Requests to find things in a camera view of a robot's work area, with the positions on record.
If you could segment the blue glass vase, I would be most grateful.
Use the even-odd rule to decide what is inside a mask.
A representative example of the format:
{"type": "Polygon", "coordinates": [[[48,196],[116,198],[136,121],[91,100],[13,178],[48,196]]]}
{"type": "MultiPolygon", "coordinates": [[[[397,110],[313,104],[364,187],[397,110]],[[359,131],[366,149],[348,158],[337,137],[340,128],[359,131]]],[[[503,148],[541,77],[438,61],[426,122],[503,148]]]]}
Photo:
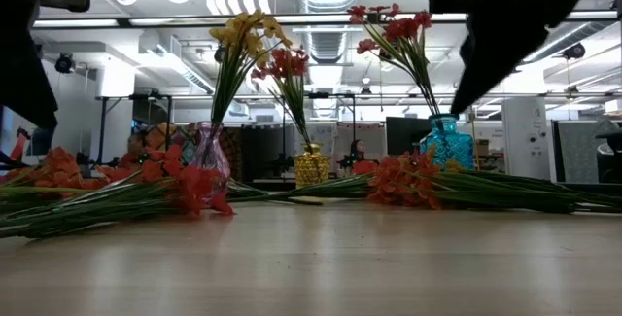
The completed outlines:
{"type": "Polygon", "coordinates": [[[432,156],[432,162],[446,168],[457,163],[461,168],[474,168],[474,142],[472,136],[461,133],[457,127],[458,116],[436,114],[429,116],[431,132],[422,139],[419,151],[432,156]]]}

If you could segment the pink glass vase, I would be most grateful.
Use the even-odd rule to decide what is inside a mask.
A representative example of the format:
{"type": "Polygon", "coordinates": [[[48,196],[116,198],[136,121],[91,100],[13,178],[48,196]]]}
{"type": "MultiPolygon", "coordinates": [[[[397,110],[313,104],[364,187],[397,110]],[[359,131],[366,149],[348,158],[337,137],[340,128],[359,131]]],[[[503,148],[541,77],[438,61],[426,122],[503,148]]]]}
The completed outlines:
{"type": "Polygon", "coordinates": [[[197,125],[197,131],[199,142],[190,164],[219,172],[219,177],[213,183],[211,192],[203,197],[205,202],[209,202],[218,194],[226,192],[230,179],[230,166],[220,142],[223,126],[218,123],[203,122],[197,125]]]}

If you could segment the yellow glass vase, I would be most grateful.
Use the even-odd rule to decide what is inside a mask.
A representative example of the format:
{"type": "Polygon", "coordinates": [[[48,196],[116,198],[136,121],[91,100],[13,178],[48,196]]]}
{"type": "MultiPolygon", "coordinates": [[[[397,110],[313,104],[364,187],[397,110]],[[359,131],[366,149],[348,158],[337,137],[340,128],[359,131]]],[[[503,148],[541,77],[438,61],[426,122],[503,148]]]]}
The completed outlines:
{"type": "Polygon", "coordinates": [[[321,144],[302,143],[302,153],[294,157],[295,184],[298,189],[329,179],[331,157],[321,153],[321,144]]]}

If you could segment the black computer monitor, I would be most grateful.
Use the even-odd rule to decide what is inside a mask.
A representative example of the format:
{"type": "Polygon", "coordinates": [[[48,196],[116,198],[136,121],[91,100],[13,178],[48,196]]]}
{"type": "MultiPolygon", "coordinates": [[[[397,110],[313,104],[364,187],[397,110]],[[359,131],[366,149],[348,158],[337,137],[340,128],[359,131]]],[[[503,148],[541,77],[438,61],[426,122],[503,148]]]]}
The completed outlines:
{"type": "Polygon", "coordinates": [[[420,141],[431,131],[431,124],[425,119],[387,117],[387,153],[399,156],[419,148],[420,141]]]}
{"type": "Polygon", "coordinates": [[[54,128],[36,127],[31,134],[26,154],[28,156],[45,156],[52,146],[54,132],[54,128]]]}

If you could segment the white tall cabinet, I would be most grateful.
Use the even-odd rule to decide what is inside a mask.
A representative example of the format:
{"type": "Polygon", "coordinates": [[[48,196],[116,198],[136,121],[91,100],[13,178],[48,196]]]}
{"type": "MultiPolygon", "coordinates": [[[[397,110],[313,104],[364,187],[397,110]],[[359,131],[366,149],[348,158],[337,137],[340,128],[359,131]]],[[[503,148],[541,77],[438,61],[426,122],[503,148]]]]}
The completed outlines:
{"type": "Polygon", "coordinates": [[[505,172],[550,179],[549,132],[543,97],[505,99],[501,105],[505,172]]]}

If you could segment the black overhead beam with lights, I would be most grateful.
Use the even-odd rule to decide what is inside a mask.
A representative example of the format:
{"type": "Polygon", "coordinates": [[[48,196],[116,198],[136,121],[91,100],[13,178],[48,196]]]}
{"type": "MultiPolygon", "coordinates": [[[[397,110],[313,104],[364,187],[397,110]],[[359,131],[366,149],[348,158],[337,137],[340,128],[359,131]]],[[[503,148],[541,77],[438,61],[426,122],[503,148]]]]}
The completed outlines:
{"type": "MultiPolygon", "coordinates": [[[[201,17],[159,17],[159,18],[47,18],[35,21],[35,30],[73,30],[73,29],[145,29],[145,28],[183,28],[215,27],[225,25],[235,16],[201,17]]],[[[290,14],[274,15],[282,25],[349,25],[348,14],[290,14]]],[[[458,24],[466,22],[466,14],[432,15],[432,23],[458,24]]],[[[616,11],[576,11],[570,13],[565,22],[608,21],[618,19],[616,11]]]]}

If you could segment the grey partition panel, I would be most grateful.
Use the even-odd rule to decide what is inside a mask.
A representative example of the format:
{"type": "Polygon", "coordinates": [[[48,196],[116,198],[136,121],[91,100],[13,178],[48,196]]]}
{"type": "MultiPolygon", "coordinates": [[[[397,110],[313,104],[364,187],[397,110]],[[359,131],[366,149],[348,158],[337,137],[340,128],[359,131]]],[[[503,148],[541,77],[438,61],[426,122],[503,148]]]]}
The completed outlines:
{"type": "Polygon", "coordinates": [[[599,182],[597,121],[554,121],[553,150],[556,180],[563,183],[599,182]]]}

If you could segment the person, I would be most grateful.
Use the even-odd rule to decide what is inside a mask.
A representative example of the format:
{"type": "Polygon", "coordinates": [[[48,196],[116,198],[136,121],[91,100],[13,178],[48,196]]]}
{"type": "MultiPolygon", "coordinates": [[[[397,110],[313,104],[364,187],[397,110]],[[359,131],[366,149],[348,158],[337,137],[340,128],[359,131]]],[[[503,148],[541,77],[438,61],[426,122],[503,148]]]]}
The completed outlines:
{"type": "Polygon", "coordinates": [[[365,161],[365,144],[363,140],[355,139],[350,146],[348,165],[353,167],[355,164],[365,161]]]}
{"type": "Polygon", "coordinates": [[[142,132],[133,133],[127,139],[127,152],[131,155],[140,156],[147,147],[146,135],[142,132]]]}

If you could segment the colourful patterned cloth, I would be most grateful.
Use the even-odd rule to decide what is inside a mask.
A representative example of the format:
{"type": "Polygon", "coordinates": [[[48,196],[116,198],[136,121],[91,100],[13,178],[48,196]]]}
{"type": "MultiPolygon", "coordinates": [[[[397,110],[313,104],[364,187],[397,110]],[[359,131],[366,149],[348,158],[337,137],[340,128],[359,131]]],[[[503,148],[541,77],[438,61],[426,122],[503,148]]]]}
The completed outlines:
{"type": "Polygon", "coordinates": [[[161,152],[166,150],[166,143],[170,146],[178,145],[181,150],[180,162],[188,165],[194,156],[198,141],[194,123],[170,124],[159,123],[147,128],[147,145],[151,149],[161,152]]]}

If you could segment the white rectangular ceiling duct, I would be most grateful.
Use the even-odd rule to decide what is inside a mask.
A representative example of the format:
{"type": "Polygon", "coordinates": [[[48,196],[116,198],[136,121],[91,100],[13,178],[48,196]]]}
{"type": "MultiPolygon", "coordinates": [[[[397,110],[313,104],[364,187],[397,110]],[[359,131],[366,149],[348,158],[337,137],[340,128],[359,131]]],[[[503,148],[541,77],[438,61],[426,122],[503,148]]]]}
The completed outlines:
{"type": "Polygon", "coordinates": [[[205,58],[216,52],[214,41],[182,40],[177,35],[164,37],[155,30],[145,31],[139,38],[142,66],[158,75],[169,93],[210,95],[216,92],[216,77],[207,74],[205,58]]]}

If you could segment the black background workstation frame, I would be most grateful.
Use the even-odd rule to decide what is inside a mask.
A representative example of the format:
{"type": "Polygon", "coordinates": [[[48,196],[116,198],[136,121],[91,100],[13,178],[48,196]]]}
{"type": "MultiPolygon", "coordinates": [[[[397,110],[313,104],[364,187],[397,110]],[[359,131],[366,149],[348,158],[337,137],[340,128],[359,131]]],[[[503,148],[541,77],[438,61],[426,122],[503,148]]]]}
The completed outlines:
{"type": "MultiPolygon", "coordinates": [[[[103,144],[104,144],[104,136],[105,136],[105,121],[106,121],[106,115],[107,113],[109,113],[110,111],[112,111],[112,109],[114,109],[114,106],[116,106],[118,103],[120,103],[122,100],[146,100],[148,102],[155,102],[155,101],[160,101],[160,100],[165,100],[166,101],[166,128],[165,128],[165,133],[164,133],[164,147],[165,150],[168,151],[170,145],[171,145],[171,139],[170,139],[170,135],[171,135],[171,131],[170,131],[170,127],[172,124],[172,117],[173,117],[173,110],[174,110],[174,103],[176,101],[212,101],[214,99],[214,95],[208,95],[208,94],[199,94],[199,95],[171,95],[171,94],[160,94],[160,93],[156,93],[156,94],[130,94],[128,96],[96,96],[95,100],[99,100],[102,102],[102,112],[101,112],[101,125],[100,125],[100,139],[99,139],[99,151],[98,151],[98,158],[97,158],[97,163],[101,163],[101,159],[102,159],[102,155],[103,155],[103,144]],[[107,103],[109,100],[116,100],[116,102],[114,103],[114,106],[111,105],[109,109],[107,109],[107,103]]],[[[346,99],[352,99],[353,105],[352,105],[352,110],[354,111],[353,113],[356,114],[356,99],[357,96],[354,93],[327,93],[327,92],[312,92],[312,93],[308,93],[305,94],[304,97],[307,97],[309,99],[329,99],[329,98],[336,98],[337,100],[342,99],[342,98],[346,98],[346,99]]],[[[251,94],[242,94],[242,95],[236,95],[234,96],[234,99],[241,99],[241,100],[260,100],[260,99],[272,99],[275,100],[277,102],[282,102],[282,111],[283,113],[286,112],[286,106],[285,106],[285,98],[283,96],[273,96],[273,95],[251,95],[251,94]]],[[[286,126],[286,117],[283,116],[281,118],[280,122],[276,122],[276,125],[285,127],[286,126]]]]}

